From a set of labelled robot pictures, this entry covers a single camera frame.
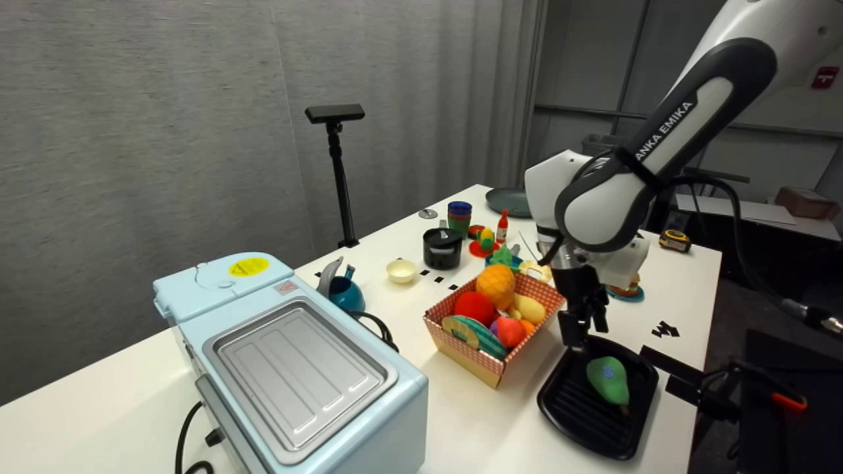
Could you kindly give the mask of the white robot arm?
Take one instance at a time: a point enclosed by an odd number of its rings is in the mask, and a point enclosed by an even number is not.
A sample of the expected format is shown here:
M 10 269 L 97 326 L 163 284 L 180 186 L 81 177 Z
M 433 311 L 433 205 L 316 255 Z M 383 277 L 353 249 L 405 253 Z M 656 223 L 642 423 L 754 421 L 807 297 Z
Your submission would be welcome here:
M 648 255 L 654 199 L 749 106 L 810 72 L 843 40 L 843 0 L 724 0 L 646 124 L 600 155 L 557 153 L 524 170 L 542 263 L 567 297 L 563 344 L 607 331 L 607 290 L 627 286 Z

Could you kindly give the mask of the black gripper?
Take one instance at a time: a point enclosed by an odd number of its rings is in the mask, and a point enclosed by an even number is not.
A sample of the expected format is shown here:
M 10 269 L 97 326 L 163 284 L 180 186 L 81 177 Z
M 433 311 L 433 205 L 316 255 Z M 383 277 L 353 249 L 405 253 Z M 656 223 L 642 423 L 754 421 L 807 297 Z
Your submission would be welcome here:
M 610 331 L 607 305 L 610 294 L 594 267 L 557 269 L 557 290 L 567 297 L 567 311 L 560 313 L 563 344 L 571 350 L 586 347 L 586 325 L 594 322 L 595 331 Z

